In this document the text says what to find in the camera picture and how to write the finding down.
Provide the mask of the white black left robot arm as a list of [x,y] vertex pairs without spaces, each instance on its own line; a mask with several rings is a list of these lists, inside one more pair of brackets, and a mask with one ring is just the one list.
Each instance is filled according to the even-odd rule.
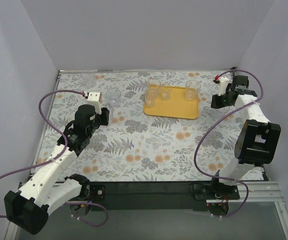
[[50,156],[50,163],[39,170],[17,192],[10,191],[4,198],[7,219],[32,235],[39,233],[49,216],[68,201],[83,205],[95,199],[104,187],[91,186],[83,175],[73,174],[58,187],[54,184],[64,170],[89,145],[95,130],[109,123],[109,110],[84,104],[78,107]]

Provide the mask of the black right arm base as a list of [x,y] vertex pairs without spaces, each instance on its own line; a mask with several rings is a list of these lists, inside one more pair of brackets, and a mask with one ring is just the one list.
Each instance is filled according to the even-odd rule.
[[229,200],[238,200],[240,195],[236,185],[222,183],[192,183],[188,187],[193,198],[198,201],[214,201],[206,203],[207,210],[216,216],[226,216],[229,211]]

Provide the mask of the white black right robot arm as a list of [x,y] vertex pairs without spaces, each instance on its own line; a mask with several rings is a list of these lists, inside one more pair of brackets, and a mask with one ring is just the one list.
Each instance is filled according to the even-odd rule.
[[217,76],[214,82],[219,93],[212,96],[211,108],[234,106],[245,121],[235,143],[234,159],[211,180],[210,192],[218,199],[236,193],[237,181],[250,170],[272,162],[281,127],[264,115],[256,92],[248,88],[247,76],[236,75],[232,80]]

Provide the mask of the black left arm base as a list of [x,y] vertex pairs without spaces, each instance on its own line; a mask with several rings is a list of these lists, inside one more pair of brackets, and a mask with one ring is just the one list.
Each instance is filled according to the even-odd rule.
[[[72,198],[71,202],[88,202],[88,203],[97,203],[105,199],[106,187],[104,185],[97,184],[88,184],[83,186],[81,193]],[[92,207],[85,204],[69,205],[71,214],[78,217],[86,216],[92,209],[97,209],[98,207]]]

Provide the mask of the floral patterned table mat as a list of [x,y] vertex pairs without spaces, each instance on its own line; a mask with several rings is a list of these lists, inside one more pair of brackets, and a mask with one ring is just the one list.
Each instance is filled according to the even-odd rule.
[[[86,90],[83,73],[60,76],[50,121],[63,130],[77,108],[85,103],[78,95]],[[103,94],[110,88],[121,92],[114,108],[113,123],[96,130],[90,144],[64,172],[77,173],[92,181],[193,181],[205,180],[232,158],[243,120],[234,114],[206,139],[203,134],[216,122],[210,116],[214,72],[111,72],[94,73],[94,88]],[[195,120],[148,116],[143,112],[148,79],[182,87],[188,80],[201,83],[199,116]]]

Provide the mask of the yellow plastic tray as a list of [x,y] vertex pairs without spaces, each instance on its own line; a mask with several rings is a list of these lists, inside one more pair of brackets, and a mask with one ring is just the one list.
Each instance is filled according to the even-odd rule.
[[154,117],[195,120],[199,116],[199,100],[198,98],[187,99],[185,92],[184,87],[173,86],[170,98],[163,99],[161,95],[158,95],[153,106],[144,104],[143,112]]

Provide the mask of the clear large glass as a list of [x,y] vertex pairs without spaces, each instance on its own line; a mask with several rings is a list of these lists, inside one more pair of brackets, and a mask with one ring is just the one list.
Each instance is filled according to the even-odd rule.
[[161,86],[160,80],[156,78],[150,78],[146,81],[146,91],[154,90],[154,91],[157,91],[159,94],[160,86]]

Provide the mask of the clear tall glass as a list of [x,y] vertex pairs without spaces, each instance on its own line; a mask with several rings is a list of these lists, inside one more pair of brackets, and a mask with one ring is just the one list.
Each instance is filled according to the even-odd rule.
[[106,99],[112,108],[120,106],[121,92],[118,88],[110,88],[106,92]]

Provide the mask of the clear small glass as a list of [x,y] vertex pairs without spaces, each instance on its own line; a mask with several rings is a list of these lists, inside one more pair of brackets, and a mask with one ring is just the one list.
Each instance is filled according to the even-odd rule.
[[158,92],[155,90],[147,90],[145,93],[145,104],[148,107],[153,107],[157,98]]
[[172,87],[169,85],[162,85],[160,89],[160,95],[163,100],[167,100],[171,96]]

